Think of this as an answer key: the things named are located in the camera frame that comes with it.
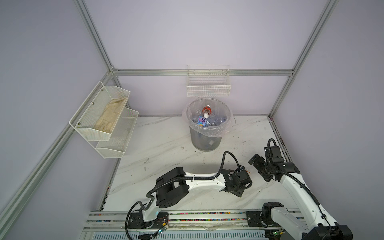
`marble tabletop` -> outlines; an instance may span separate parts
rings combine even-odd
[[[167,210],[231,210],[260,209],[264,202],[281,202],[286,208],[297,208],[289,193],[277,181],[265,182],[257,170],[248,164],[270,138],[276,139],[266,116],[234,117],[230,132],[220,146],[211,152],[196,149],[190,139],[188,124],[182,117],[138,117],[125,156],[113,179],[104,211],[128,211],[136,201],[146,203],[146,193],[156,179],[175,167],[191,173],[217,172],[224,151],[232,152],[247,168],[253,185],[241,198],[228,192],[194,191]],[[225,169],[235,169],[236,163],[227,154]]]

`trash can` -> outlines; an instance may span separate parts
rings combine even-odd
[[[233,118],[228,106],[214,98],[194,100],[182,115],[189,124],[192,144],[205,152],[220,145],[222,137],[229,132]]]

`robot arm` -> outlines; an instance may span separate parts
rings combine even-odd
[[[269,182],[273,177],[279,181],[292,196],[306,224],[294,217],[279,202],[264,203],[262,208],[262,224],[266,227],[277,223],[295,240],[352,240],[352,232],[346,225],[339,225],[336,220],[322,207],[305,182],[297,167],[291,162],[284,162],[278,146],[265,148],[265,160],[258,154],[249,161],[258,169],[259,174]],[[143,209],[144,222],[156,219],[161,209],[171,207],[184,198],[189,191],[212,189],[230,192],[241,197],[252,181],[243,166],[236,170],[222,169],[225,152],[220,170],[212,174],[192,174],[176,167],[156,180],[156,186],[148,192],[151,200]]]
[[[216,175],[217,172],[212,174],[192,174],[184,172],[183,167],[176,167],[159,177],[156,180],[156,186],[174,178],[185,177],[186,180],[182,179],[167,184],[153,193],[152,198],[154,199],[151,199],[147,204],[148,207],[144,209],[144,221],[155,220],[161,209],[175,205],[191,191],[212,189],[214,191],[230,192],[241,197],[244,190],[252,184],[251,178],[243,166],[239,166],[236,170],[221,169],[220,174],[217,177]]]
[[[352,232],[346,225],[337,221],[324,209],[312,192],[306,187],[298,168],[292,162],[284,162],[278,146],[269,146],[265,150],[265,158],[254,155],[248,162],[253,165],[269,182],[273,177],[279,181],[293,198],[303,214],[306,224],[299,221],[279,202],[264,203],[262,219],[266,225],[277,223],[295,240],[300,239],[352,239]]]

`wall-mounted wire basket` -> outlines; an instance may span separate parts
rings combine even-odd
[[[127,97],[124,104],[125,106],[130,91],[116,87],[116,86],[104,86],[102,84],[101,89],[97,93],[96,97],[93,99],[92,103],[85,110],[84,114],[81,116],[80,120],[75,126],[72,126],[83,138],[87,141],[109,141],[112,133],[103,132],[100,130],[94,129],[96,122],[99,120],[100,116],[103,114],[105,106],[112,101],[113,99],[119,99]],[[116,127],[117,122],[115,122],[112,127],[112,132]]]
[[[75,114],[70,120],[70,125],[103,158],[121,158],[127,149],[139,112],[125,107],[130,91],[116,86],[104,86],[102,82],[96,85],[95,89],[97,88],[100,89],[83,115],[76,120]],[[126,99],[120,104],[121,110],[117,112],[117,119],[109,128],[111,133],[94,129],[107,104],[113,99],[124,97]]]
[[[139,112],[124,108],[109,141],[98,142],[95,149],[104,158],[121,158],[128,147]]]
[[[228,65],[188,65],[187,96],[229,96]]]

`white wall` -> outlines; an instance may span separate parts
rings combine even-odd
[[[233,114],[268,114],[287,77],[232,76],[229,97],[217,97]],[[120,76],[124,89],[131,91],[129,106],[139,115],[180,115],[195,98],[187,97],[186,76]]]
[[[116,68],[292,69],[326,0],[86,0]],[[180,114],[184,76],[120,76],[140,115]],[[268,114],[284,76],[230,77],[234,114]]]
[[[72,0],[3,0],[0,34],[2,211],[106,68]],[[7,240],[75,239],[113,163],[72,139]]]
[[[291,69],[326,0],[87,0],[116,68]]]
[[[72,135],[5,240],[78,240],[105,193],[115,159]]]
[[[384,216],[384,2],[341,0],[274,117],[294,163],[354,239]]]

